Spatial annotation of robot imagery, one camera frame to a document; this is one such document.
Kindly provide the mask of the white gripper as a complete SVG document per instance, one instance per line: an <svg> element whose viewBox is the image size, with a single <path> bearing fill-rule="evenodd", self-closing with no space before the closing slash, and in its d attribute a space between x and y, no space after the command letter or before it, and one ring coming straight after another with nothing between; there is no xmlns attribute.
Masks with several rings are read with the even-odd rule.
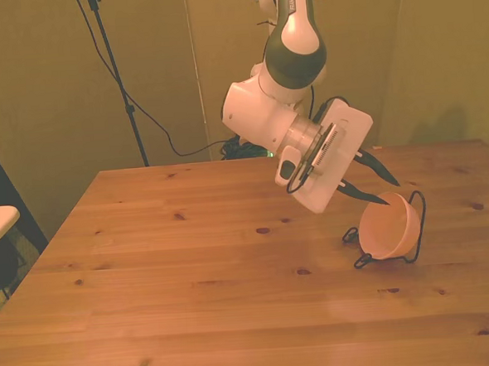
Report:
<svg viewBox="0 0 489 366"><path fill-rule="evenodd" d="M340 99L332 100L320 123L314 126L312 144L288 181L288 193L315 214L322 213L337 191L353 199L388 205L377 195L358 190L345 179L354 161L370 168L379 178L400 186L379 159L361 149L372 126L370 115L356 110Z"/></svg>

